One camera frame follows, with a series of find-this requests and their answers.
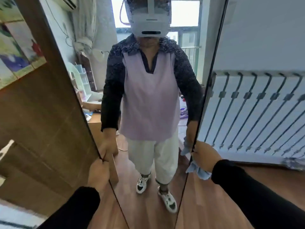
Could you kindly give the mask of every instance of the white pants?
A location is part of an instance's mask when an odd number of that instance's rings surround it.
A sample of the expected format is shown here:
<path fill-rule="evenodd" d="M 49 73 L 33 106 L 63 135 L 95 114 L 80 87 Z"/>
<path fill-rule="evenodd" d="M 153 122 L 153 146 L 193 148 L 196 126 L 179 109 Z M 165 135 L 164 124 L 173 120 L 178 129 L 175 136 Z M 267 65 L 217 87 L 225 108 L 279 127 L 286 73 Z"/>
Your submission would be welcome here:
<path fill-rule="evenodd" d="M 130 139 L 127 142 L 128 158 L 139 173 L 150 174 L 155 160 L 156 181 L 160 184 L 170 183 L 178 166 L 178 129 L 171 138 L 163 142 Z"/>

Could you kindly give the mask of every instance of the person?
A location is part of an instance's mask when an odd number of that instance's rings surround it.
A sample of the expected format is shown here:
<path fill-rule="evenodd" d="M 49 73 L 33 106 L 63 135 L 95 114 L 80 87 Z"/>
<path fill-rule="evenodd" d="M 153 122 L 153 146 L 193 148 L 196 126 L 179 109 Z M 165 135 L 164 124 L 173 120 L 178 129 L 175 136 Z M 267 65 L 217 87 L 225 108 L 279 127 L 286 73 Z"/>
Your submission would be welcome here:
<path fill-rule="evenodd" d="M 145 24 L 141 21 L 150 2 L 124 1 L 133 33 L 114 45 L 108 56 L 101 108 L 101 131 L 106 138 L 102 149 L 113 155 L 118 153 L 116 131 L 123 99 L 120 134 L 126 137 L 128 158 L 139 172 L 136 192 L 142 194 L 146 190 L 154 162 L 157 194 L 167 210 L 175 213 L 177 203 L 168 184 L 178 166 L 179 90 L 188 109 L 190 143 L 195 137 L 190 132 L 195 132 L 198 125 L 203 91 L 187 55 L 176 41 L 166 37 L 170 0 L 152 1 L 155 11 L 148 17 L 157 21 Z"/>
<path fill-rule="evenodd" d="M 197 141 L 192 157 L 202 169 L 212 173 L 212 181 L 223 188 L 254 228 L 305 228 L 302 209 L 250 177 L 233 162 L 223 160 L 212 146 Z M 88 185 L 77 189 L 39 229 L 86 229 L 108 179 L 108 163 L 96 160 L 90 167 Z"/>

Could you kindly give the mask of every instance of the white curtain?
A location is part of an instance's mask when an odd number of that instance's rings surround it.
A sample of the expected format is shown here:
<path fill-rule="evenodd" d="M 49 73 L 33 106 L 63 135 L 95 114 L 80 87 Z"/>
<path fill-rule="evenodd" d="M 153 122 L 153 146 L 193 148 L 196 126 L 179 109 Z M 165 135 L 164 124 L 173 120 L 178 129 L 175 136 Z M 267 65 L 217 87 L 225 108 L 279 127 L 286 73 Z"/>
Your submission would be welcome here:
<path fill-rule="evenodd" d="M 78 8 L 72 12 L 72 17 L 76 39 L 74 48 L 88 57 L 96 33 L 96 0 L 78 0 Z"/>

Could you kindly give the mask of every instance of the hand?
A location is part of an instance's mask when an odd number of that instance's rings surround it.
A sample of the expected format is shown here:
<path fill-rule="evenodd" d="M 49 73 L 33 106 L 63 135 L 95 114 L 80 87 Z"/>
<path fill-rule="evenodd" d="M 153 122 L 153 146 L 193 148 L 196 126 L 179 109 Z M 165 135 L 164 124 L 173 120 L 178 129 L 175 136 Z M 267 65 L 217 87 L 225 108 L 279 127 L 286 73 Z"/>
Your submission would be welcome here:
<path fill-rule="evenodd" d="M 90 166 L 88 187 L 93 187 L 101 193 L 109 180 L 109 163 L 96 159 Z"/>
<path fill-rule="evenodd" d="M 198 121 L 190 121 L 186 128 L 186 141 L 193 146 L 196 131 L 198 127 Z"/>
<path fill-rule="evenodd" d="M 104 152 L 104 154 L 109 153 L 112 154 L 113 157 L 115 157 L 119 153 L 116 143 L 115 128 L 105 128 L 103 130 L 103 143 L 100 149 Z"/>
<path fill-rule="evenodd" d="M 201 169 L 210 173 L 212 173 L 215 164 L 222 160 L 222 157 L 212 146 L 201 141 L 196 142 L 192 157 Z"/>

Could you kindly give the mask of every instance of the lavender vest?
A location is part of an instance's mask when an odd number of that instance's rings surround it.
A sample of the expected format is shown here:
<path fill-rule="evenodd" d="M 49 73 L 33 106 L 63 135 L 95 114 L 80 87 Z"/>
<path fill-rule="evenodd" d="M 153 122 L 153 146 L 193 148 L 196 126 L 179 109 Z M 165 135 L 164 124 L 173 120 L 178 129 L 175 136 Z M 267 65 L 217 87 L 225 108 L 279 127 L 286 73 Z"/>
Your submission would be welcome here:
<path fill-rule="evenodd" d="M 175 54 L 159 52 L 153 74 L 140 53 L 124 53 L 126 75 L 120 133 L 131 140 L 164 141 L 179 123 L 179 89 L 173 72 Z"/>

